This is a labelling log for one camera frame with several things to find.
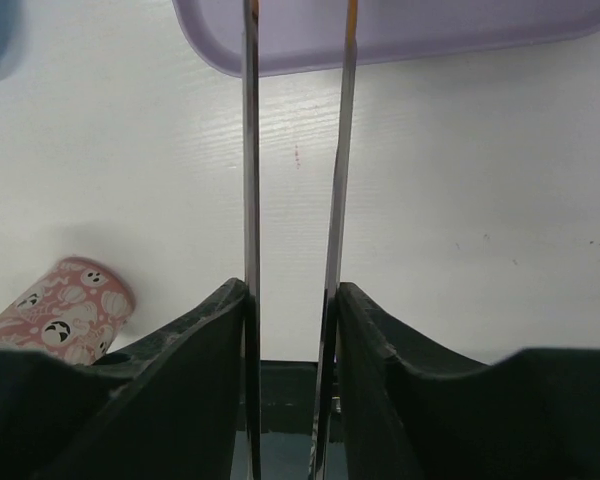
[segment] cylindrical container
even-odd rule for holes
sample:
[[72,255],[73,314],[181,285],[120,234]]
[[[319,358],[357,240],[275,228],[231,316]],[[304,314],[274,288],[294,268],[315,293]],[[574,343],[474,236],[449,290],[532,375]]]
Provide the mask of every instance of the cylindrical container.
[[41,350],[89,365],[106,353],[133,309],[131,292],[109,270],[66,258],[0,314],[0,349]]

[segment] metal rod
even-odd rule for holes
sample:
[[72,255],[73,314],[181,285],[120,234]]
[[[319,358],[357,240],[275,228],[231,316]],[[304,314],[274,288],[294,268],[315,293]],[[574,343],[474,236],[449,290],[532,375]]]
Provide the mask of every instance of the metal rod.
[[340,286],[344,214],[347,201],[347,178],[349,176],[349,150],[351,146],[351,124],[353,120],[353,97],[357,60],[357,21],[358,1],[349,0],[344,66],[342,70],[342,92],[340,96],[338,149],[333,174],[331,220],[327,246],[327,271],[322,303],[320,358],[318,361],[309,480],[325,480],[327,475],[327,445],[329,443],[331,421],[338,317],[336,293]]
[[260,480],[260,118],[258,100],[258,0],[243,0],[245,403],[249,480]]

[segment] pink patterned container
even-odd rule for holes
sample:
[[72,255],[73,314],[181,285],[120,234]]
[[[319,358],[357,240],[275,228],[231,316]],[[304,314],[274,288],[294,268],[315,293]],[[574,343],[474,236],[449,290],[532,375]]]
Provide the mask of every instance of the pink patterned container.
[[110,271],[67,258],[0,314],[0,349],[41,350],[89,365],[106,353],[133,309],[131,292]]

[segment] white table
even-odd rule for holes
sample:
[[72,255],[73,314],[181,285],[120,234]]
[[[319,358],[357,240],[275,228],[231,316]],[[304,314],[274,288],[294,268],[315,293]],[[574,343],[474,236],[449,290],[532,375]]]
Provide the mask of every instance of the white table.
[[[169,0],[20,9],[0,71],[0,311],[91,257],[138,297],[121,346],[242,276],[241,84],[196,56]],[[317,358],[339,88],[339,71],[262,81],[267,359]],[[600,34],[360,68],[343,279],[478,358],[600,347]]]

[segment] purple tray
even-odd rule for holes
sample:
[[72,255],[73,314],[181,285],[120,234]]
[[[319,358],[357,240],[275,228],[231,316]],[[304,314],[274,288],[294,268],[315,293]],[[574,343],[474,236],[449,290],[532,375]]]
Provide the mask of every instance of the purple tray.
[[[242,2],[173,0],[191,46],[240,75]],[[340,66],[347,0],[261,0],[260,71]],[[531,45],[600,30],[600,0],[360,0],[359,63]]]

